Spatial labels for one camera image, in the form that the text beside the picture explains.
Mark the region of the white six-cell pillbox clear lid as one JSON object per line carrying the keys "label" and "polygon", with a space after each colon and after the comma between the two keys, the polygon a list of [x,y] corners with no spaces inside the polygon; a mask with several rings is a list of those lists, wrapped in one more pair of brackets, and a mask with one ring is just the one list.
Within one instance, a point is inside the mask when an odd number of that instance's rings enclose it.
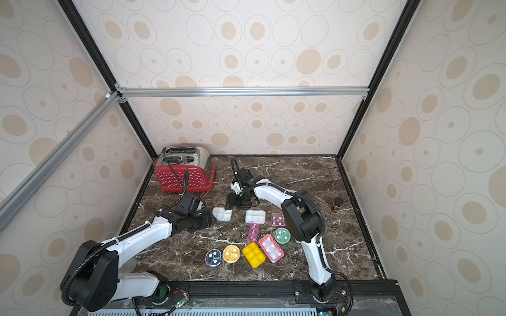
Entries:
{"label": "white six-cell pillbox clear lid", "polygon": [[212,214],[217,221],[229,222],[232,218],[233,210],[225,209],[222,207],[215,207],[212,209]]}

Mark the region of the magenta pillbox clear lid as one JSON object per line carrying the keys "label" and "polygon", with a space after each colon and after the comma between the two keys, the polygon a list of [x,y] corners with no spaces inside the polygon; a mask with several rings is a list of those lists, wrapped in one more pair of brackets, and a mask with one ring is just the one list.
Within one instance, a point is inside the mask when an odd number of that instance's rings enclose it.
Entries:
{"label": "magenta pillbox clear lid", "polygon": [[272,213],[271,214],[271,226],[273,227],[285,227],[286,222],[283,213]]}

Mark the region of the dark blue round pillbox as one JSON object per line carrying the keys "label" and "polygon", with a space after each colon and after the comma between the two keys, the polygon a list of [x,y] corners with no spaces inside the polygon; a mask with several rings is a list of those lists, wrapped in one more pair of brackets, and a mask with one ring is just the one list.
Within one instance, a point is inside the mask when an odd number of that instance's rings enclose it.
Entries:
{"label": "dark blue round pillbox", "polygon": [[222,263],[222,253],[217,250],[209,250],[205,256],[205,263],[208,267],[218,267]]}

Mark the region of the green round pillbox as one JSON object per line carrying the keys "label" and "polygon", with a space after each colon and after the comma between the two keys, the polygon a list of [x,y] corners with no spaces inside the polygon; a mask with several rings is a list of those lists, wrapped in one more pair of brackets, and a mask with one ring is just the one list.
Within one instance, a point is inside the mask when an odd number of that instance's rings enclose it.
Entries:
{"label": "green round pillbox", "polygon": [[278,244],[287,244],[291,241],[291,233],[288,229],[280,227],[275,231],[274,239]]}

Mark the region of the yellow lidded rectangular pillbox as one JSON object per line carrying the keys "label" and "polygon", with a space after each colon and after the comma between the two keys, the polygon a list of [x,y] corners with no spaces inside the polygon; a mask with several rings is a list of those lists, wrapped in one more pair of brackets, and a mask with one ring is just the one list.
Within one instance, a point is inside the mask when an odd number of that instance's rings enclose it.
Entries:
{"label": "yellow lidded rectangular pillbox", "polygon": [[244,247],[242,254],[253,269],[257,269],[266,261],[266,256],[255,242],[251,242],[248,246]]}

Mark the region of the yellow round pillbox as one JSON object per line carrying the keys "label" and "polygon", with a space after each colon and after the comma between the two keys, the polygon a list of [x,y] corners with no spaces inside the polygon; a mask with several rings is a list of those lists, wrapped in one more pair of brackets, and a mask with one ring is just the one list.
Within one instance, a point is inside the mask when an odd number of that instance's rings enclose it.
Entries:
{"label": "yellow round pillbox", "polygon": [[235,263],[241,256],[241,250],[236,245],[226,246],[223,250],[223,260],[226,263]]}

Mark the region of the red rectangular pillbox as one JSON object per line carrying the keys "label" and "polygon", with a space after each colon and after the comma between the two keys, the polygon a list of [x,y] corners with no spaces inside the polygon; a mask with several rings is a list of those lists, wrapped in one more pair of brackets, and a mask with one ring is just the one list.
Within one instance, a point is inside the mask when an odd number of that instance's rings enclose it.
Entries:
{"label": "red rectangular pillbox", "polygon": [[267,234],[259,239],[258,243],[272,263],[277,263],[285,256],[284,251],[271,234]]}

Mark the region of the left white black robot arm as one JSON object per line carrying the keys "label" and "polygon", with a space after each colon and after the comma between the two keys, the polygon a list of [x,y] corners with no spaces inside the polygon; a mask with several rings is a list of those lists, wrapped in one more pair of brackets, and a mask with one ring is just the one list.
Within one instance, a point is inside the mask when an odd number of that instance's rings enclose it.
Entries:
{"label": "left white black robot arm", "polygon": [[156,305],[165,303],[170,296],[170,286],[163,275],[122,273],[120,269],[141,251],[162,240],[213,225],[216,219],[212,211],[205,207],[201,198],[188,193],[189,178],[190,172],[185,171],[179,199],[142,226],[103,242],[83,243],[61,281],[63,303],[89,312],[127,298],[148,298]]}

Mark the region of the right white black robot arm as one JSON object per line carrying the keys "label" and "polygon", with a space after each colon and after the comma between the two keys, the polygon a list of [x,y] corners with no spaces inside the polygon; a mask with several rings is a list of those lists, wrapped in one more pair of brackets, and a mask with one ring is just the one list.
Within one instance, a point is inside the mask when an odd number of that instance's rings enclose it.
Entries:
{"label": "right white black robot arm", "polygon": [[233,190],[227,197],[226,209],[252,209],[266,200],[282,210],[291,236],[302,248],[308,263],[312,292],[316,300],[324,302],[332,295],[335,277],[328,267],[322,237],[325,221],[307,190],[288,190],[259,175],[252,176],[247,168],[239,168],[231,160]]}

